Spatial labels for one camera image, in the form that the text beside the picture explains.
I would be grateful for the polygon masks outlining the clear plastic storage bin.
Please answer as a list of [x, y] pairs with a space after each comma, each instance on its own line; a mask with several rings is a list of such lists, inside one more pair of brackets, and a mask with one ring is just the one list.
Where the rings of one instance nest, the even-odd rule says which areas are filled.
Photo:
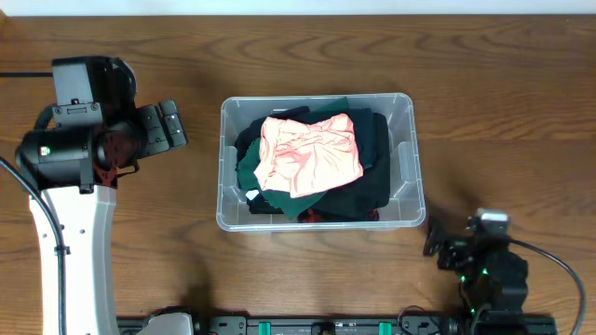
[[420, 225], [427, 209], [421, 176], [414, 108], [403, 93], [352, 94], [351, 108], [370, 108], [386, 117], [389, 136], [390, 195], [378, 221], [300, 223], [283, 214], [251, 214], [246, 193], [237, 183], [235, 141], [252, 121], [307, 106], [315, 111], [341, 95], [231, 97], [221, 107], [221, 136], [216, 221], [227, 232], [270, 233], [316, 230], [394, 230]]

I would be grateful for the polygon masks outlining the black garment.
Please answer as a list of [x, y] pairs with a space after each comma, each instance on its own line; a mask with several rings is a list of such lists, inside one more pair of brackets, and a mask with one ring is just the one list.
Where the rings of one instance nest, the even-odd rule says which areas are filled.
[[272, 116], [310, 125], [338, 114], [346, 114], [354, 124], [363, 176], [329, 191], [298, 198], [287, 192], [263, 191], [258, 185], [254, 170], [260, 162], [259, 144], [265, 119], [252, 121], [239, 133], [235, 141], [237, 181], [240, 189], [258, 193], [248, 202], [252, 214], [284, 214], [300, 222], [379, 219], [377, 209], [386, 206], [390, 197], [389, 130], [383, 115], [369, 108], [351, 109], [340, 101], [315, 111], [301, 106]]

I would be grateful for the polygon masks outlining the dark green garment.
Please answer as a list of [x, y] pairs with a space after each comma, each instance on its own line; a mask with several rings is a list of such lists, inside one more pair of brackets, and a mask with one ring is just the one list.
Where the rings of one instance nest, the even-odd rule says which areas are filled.
[[[314, 112], [348, 110], [346, 99], [337, 100]], [[295, 120], [297, 116], [312, 112], [308, 107], [301, 106], [274, 114], [275, 118]], [[379, 181], [388, 179], [388, 135], [383, 128], [384, 118], [373, 113], [376, 139], [376, 158], [372, 167], [364, 169], [360, 179], [345, 186], [331, 189], [325, 193], [308, 195], [296, 199], [278, 191], [262, 191], [263, 197], [274, 208], [279, 208], [290, 219], [297, 219], [300, 213], [312, 208], [347, 217], [363, 216], [371, 209], [379, 208], [388, 200], [386, 192], [376, 185]]]

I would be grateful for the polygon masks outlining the red navy plaid shirt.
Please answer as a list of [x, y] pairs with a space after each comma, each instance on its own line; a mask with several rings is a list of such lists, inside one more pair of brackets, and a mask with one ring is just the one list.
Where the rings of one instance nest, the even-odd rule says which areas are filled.
[[297, 217], [297, 221], [300, 223], [317, 223], [317, 222], [340, 222], [340, 221], [379, 221], [378, 210], [371, 209], [364, 213], [363, 216], [347, 217], [338, 214], [325, 212], [309, 208]]

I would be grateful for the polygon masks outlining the dark navy garment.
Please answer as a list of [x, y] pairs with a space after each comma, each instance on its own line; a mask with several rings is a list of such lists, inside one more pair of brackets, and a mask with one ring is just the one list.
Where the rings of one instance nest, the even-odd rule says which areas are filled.
[[343, 111], [309, 112], [295, 118], [304, 124], [315, 124], [338, 114], [346, 114], [353, 123], [359, 161], [364, 169], [371, 168], [376, 158], [376, 139], [373, 112], [370, 108], [348, 109]]

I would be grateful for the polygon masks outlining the pink garment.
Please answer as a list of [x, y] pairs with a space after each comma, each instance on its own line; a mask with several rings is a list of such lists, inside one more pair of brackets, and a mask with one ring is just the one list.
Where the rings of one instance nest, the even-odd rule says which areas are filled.
[[315, 124], [267, 117], [261, 127], [260, 163], [254, 170], [264, 191], [292, 198], [327, 192], [363, 176], [354, 124], [337, 114]]

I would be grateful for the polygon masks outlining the black cloth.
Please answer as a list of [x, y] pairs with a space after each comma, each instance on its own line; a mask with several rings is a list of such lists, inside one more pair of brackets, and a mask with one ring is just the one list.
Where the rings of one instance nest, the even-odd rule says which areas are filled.
[[251, 214], [282, 214], [282, 211], [270, 205], [257, 189], [247, 191], [246, 198]]

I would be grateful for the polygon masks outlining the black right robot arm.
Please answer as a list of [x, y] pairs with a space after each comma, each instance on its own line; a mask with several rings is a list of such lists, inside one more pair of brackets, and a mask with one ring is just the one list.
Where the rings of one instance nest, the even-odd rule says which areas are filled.
[[528, 262], [509, 250], [509, 216], [481, 210], [468, 219], [469, 234], [451, 234], [439, 219], [428, 220], [423, 254], [436, 255], [441, 270], [460, 277], [465, 306], [519, 313], [528, 294]]

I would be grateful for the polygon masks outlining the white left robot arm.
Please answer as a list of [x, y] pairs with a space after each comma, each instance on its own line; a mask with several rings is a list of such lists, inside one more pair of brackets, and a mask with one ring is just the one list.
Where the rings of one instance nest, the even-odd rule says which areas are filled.
[[44, 110], [16, 152], [31, 189], [46, 334], [116, 334], [111, 232], [119, 178], [183, 147], [173, 100], [71, 100]]

